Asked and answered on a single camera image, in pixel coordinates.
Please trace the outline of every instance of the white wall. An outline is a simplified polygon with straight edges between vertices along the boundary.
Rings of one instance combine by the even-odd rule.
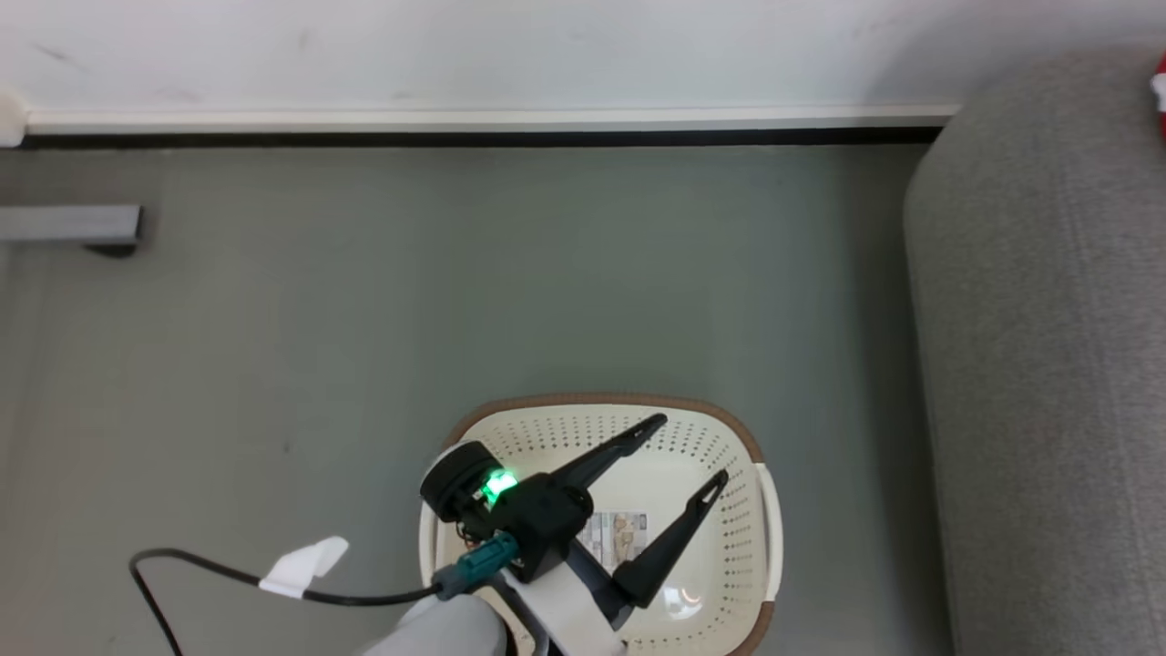
[[[104,112],[942,113],[1033,55],[1166,33],[1163,0],[0,2],[0,87],[31,129]]]

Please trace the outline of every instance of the teal connector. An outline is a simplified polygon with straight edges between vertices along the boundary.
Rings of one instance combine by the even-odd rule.
[[[518,542],[510,534],[496,535],[458,558],[457,563],[434,572],[434,584],[441,586],[437,599],[445,601],[477,587],[515,558]]]

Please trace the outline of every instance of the baseboard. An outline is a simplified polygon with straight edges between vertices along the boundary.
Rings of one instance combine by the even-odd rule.
[[[517,112],[28,113],[26,147],[655,146],[929,141],[955,105]]]
[[[806,129],[940,126],[956,105],[582,111],[51,112],[28,134],[477,133]]]

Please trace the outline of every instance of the gray metal bar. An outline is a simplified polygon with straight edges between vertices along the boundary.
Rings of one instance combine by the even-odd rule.
[[[0,206],[0,241],[136,244],[141,205]]]

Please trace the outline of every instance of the white tape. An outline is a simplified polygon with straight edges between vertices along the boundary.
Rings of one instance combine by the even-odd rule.
[[[267,577],[259,581],[259,588],[292,599],[303,599],[303,591],[311,585],[311,579],[326,574],[347,550],[349,541],[333,536],[286,553],[275,562]]]
[[[1150,78],[1150,86],[1158,93],[1158,111],[1166,112],[1166,72],[1160,72]]]

